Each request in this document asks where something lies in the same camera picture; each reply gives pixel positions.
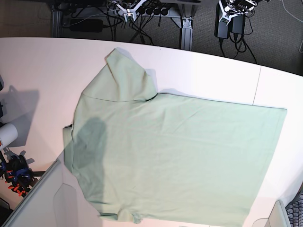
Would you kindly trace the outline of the light green T-shirt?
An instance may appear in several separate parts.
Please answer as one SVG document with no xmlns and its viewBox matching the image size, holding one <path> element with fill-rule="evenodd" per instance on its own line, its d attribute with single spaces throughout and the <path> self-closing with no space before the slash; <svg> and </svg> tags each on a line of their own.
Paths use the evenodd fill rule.
<svg viewBox="0 0 303 227">
<path fill-rule="evenodd" d="M 113 50 L 64 129 L 64 164 L 104 219 L 243 225 L 287 111 L 157 92 Z"/>
</svg>

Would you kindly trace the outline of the black power strip with plugs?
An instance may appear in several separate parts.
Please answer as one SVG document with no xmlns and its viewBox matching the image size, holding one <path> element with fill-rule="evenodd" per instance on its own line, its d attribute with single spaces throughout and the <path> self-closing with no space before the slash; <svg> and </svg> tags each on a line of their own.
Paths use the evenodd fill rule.
<svg viewBox="0 0 303 227">
<path fill-rule="evenodd" d="M 137 10 L 137 17 L 138 16 L 168 16 L 169 11 L 172 9 L 172 6 L 169 5 L 142 5 Z"/>
</svg>

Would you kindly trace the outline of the aluminium table leg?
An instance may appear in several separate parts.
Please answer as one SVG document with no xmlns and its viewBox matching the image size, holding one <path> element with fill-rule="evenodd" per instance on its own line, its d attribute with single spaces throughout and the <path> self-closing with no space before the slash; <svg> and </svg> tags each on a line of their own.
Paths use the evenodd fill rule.
<svg viewBox="0 0 303 227">
<path fill-rule="evenodd" d="M 193 20 L 196 15 L 197 5 L 178 4 L 180 11 L 180 48 L 182 50 L 192 50 L 192 37 L 193 37 Z"/>
</svg>

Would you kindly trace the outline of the black power adapter left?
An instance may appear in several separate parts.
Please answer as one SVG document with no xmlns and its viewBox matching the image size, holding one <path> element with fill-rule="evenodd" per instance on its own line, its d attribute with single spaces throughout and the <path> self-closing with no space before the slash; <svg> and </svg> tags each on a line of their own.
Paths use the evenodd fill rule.
<svg viewBox="0 0 303 227">
<path fill-rule="evenodd" d="M 214 36 L 217 38 L 227 39 L 228 38 L 228 26 L 220 21 L 220 16 L 222 12 L 219 4 L 216 5 L 216 17 L 215 17 L 215 28 L 214 28 Z"/>
</svg>

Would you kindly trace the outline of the black power adapter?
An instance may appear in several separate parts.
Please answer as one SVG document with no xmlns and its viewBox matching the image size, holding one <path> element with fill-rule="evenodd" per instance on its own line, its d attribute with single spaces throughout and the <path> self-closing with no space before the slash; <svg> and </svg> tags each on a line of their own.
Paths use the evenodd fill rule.
<svg viewBox="0 0 303 227">
<path fill-rule="evenodd" d="M 228 38 L 228 26 L 220 21 L 220 16 L 222 12 L 219 4 L 216 5 L 216 17 L 215 17 L 215 28 L 214 28 L 214 36 L 217 38 L 227 39 Z"/>
<path fill-rule="evenodd" d="M 242 35 L 245 29 L 245 16 L 236 16 L 231 21 L 231 32 Z"/>
</svg>

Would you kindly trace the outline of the black power adapter right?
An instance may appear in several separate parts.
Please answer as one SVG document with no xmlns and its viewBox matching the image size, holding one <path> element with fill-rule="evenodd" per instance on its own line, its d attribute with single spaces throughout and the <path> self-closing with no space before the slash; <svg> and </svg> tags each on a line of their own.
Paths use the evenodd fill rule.
<svg viewBox="0 0 303 227">
<path fill-rule="evenodd" d="M 242 35 L 245 29 L 245 16 L 236 16 L 231 21 L 231 32 Z"/>
</svg>

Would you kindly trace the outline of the white partition panel left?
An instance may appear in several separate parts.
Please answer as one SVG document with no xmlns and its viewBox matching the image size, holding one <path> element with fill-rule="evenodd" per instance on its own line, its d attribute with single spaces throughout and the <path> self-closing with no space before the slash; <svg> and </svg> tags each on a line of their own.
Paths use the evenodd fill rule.
<svg viewBox="0 0 303 227">
<path fill-rule="evenodd" d="M 3 224 L 5 227 L 101 227 L 76 179 L 59 160 L 45 172 Z"/>
</svg>

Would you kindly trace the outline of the white partition panel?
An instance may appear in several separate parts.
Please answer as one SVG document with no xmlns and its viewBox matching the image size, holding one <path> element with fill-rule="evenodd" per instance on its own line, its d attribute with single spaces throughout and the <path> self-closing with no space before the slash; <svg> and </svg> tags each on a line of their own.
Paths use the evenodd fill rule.
<svg viewBox="0 0 303 227">
<path fill-rule="evenodd" d="M 59 160 L 45 172 L 3 224 L 5 227 L 101 227 L 76 179 Z"/>
<path fill-rule="evenodd" d="M 291 227 L 283 202 L 276 201 L 269 217 L 256 220 L 252 227 Z"/>
</svg>

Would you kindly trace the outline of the white paper roll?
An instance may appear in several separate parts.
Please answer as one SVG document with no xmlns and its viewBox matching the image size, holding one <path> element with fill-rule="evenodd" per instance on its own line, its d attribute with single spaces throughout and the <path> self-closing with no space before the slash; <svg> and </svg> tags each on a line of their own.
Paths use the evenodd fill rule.
<svg viewBox="0 0 303 227">
<path fill-rule="evenodd" d="M 14 142 L 18 137 L 16 127 L 11 123 L 6 123 L 0 128 L 0 149 L 4 149 Z"/>
</svg>

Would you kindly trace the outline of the black clamps with orange tips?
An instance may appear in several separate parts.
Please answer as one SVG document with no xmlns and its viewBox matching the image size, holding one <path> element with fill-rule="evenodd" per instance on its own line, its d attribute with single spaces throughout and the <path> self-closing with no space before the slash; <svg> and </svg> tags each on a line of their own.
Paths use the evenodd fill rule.
<svg viewBox="0 0 303 227">
<path fill-rule="evenodd" d="M 6 161 L 2 151 L 0 152 L 0 176 L 8 183 L 8 189 L 23 198 L 29 193 L 33 186 L 34 176 L 29 169 L 23 155 L 13 155 Z"/>
</svg>

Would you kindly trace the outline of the white partition panel right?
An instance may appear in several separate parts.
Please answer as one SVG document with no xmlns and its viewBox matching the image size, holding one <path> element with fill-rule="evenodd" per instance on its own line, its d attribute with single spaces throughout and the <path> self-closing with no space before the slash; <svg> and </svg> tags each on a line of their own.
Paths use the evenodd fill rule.
<svg viewBox="0 0 303 227">
<path fill-rule="evenodd" d="M 291 227 L 283 202 L 276 201 L 269 217 L 256 220 L 252 227 Z"/>
</svg>

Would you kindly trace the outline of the aluminium frame post left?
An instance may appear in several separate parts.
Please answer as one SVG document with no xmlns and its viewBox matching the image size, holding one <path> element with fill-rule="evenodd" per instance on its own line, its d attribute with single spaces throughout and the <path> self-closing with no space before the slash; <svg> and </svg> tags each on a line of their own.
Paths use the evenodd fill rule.
<svg viewBox="0 0 303 227">
<path fill-rule="evenodd" d="M 59 0 L 54 0 L 51 11 L 52 37 L 60 38 L 62 31 L 62 6 Z"/>
</svg>

